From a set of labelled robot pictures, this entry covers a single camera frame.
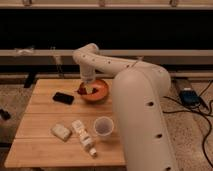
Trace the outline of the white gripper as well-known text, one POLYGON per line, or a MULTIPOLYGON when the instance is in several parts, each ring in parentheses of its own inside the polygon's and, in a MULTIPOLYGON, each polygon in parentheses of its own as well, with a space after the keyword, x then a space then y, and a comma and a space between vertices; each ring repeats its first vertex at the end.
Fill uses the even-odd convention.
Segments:
MULTIPOLYGON (((87 65, 80 66, 80 76, 84 83, 91 83, 95 80, 95 69, 87 65)), ((87 84, 83 84, 85 92, 87 93, 87 84)), ((88 84, 88 93, 93 92, 93 87, 91 84, 88 84)))

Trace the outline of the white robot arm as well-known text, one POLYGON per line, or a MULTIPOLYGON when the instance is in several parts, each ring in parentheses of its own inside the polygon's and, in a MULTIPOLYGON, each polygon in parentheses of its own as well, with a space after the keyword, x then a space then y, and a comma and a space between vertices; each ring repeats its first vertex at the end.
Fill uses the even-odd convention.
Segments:
POLYGON ((168 71, 142 60, 107 57, 90 43, 73 52, 83 82, 97 70, 114 76, 113 113, 127 171, 179 171, 160 105, 171 87, 168 71))

